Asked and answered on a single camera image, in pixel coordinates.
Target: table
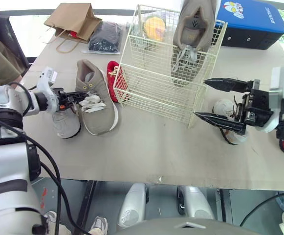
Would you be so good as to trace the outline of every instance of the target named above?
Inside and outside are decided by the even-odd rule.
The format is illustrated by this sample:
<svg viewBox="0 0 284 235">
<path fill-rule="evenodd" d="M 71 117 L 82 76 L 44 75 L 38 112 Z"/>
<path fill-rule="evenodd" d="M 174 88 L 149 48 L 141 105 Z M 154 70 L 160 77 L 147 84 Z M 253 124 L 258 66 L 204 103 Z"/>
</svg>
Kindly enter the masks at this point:
<svg viewBox="0 0 284 235">
<path fill-rule="evenodd" d="M 58 72 L 54 87 L 71 92 L 78 60 L 88 59 L 103 71 L 110 60 L 120 61 L 119 55 L 81 53 L 85 44 L 71 53 L 58 53 L 55 48 L 61 41 L 59 38 L 45 47 L 23 79 L 26 87 L 35 85 L 44 67 L 50 66 Z M 66 43 L 70 47 L 74 42 Z M 279 43 L 268 50 L 222 47 L 213 77 L 260 79 L 261 89 L 268 90 L 271 69 L 282 65 L 284 51 Z M 217 99 L 233 99 L 234 94 L 209 88 L 204 110 L 211 111 Z M 202 120 L 188 130 L 168 118 L 129 106 L 117 107 L 117 127 L 101 136 L 92 136 L 82 128 L 74 138 L 58 138 L 46 112 L 25 117 L 24 130 L 50 152 L 63 178 L 284 190 L 284 153 L 274 131 L 266 134 L 249 127 L 247 142 L 231 146 L 217 128 Z M 43 154 L 40 158 L 50 166 Z"/>
</svg>

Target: wire basket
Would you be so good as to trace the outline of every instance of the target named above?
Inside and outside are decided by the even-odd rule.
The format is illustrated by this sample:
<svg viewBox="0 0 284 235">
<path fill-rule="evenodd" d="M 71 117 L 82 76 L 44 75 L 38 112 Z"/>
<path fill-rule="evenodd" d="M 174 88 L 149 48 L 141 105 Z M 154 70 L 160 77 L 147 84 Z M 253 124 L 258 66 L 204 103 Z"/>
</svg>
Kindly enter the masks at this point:
<svg viewBox="0 0 284 235">
<path fill-rule="evenodd" d="M 157 24 L 156 30 L 147 31 L 145 22 L 150 18 Z M 202 108 L 206 92 L 203 81 L 211 77 L 227 23 L 216 21 L 208 52 L 199 51 L 195 63 L 187 62 L 191 73 L 177 70 L 172 76 L 178 49 L 173 45 L 178 18 L 176 11 L 137 6 L 113 88 L 123 107 L 131 105 L 191 128 L 196 119 L 194 111 Z M 184 84 L 189 74 L 194 75 L 193 79 Z"/>
</svg>

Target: paper bag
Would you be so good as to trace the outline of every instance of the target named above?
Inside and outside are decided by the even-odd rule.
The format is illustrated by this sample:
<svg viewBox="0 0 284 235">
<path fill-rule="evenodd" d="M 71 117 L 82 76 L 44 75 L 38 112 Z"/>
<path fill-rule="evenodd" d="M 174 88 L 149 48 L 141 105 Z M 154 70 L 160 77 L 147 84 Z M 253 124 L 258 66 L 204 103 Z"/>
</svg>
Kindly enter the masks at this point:
<svg viewBox="0 0 284 235">
<path fill-rule="evenodd" d="M 55 28 L 57 37 L 87 43 L 100 21 L 91 3 L 60 3 L 44 24 Z M 68 36 L 71 31 L 77 33 L 77 39 Z"/>
</svg>

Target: beige sneaker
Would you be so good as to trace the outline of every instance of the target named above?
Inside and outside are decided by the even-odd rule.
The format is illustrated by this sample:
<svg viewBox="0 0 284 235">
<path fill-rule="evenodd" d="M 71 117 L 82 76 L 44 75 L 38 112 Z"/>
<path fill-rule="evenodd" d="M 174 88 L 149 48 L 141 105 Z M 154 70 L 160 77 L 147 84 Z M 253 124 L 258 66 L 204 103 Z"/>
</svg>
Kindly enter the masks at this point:
<svg viewBox="0 0 284 235">
<path fill-rule="evenodd" d="M 214 34 L 216 0 L 185 0 L 174 34 L 173 82 L 183 87 L 199 73 Z"/>
<path fill-rule="evenodd" d="M 106 78 L 89 60 L 77 62 L 76 91 L 87 92 L 79 104 L 84 127 L 92 135 L 112 130 L 118 122 L 118 110 L 110 98 Z"/>
</svg>

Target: shoelace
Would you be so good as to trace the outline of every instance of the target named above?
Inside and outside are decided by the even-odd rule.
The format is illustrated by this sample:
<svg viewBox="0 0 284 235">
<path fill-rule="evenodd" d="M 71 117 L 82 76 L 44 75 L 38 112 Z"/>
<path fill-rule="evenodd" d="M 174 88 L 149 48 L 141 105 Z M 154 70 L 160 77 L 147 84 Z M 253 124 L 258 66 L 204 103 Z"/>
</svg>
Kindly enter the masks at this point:
<svg viewBox="0 0 284 235">
<path fill-rule="evenodd" d="M 183 50 L 180 50 L 176 57 L 176 62 L 171 68 L 172 72 L 176 72 L 179 68 L 187 69 L 192 72 L 196 70 L 193 66 L 197 62 L 197 51 L 195 48 L 187 45 Z"/>
<path fill-rule="evenodd" d="M 116 76 L 116 75 L 117 75 L 117 72 L 118 72 L 118 66 L 115 66 L 115 67 L 113 68 L 113 71 L 112 71 L 112 72 L 108 72 L 108 74 L 109 74 L 110 76 Z"/>
<path fill-rule="evenodd" d="M 101 101 L 100 97 L 96 94 L 87 93 L 89 96 L 79 102 L 81 105 L 81 111 L 83 113 L 93 113 L 102 110 L 106 107 L 106 104 Z"/>
</svg>

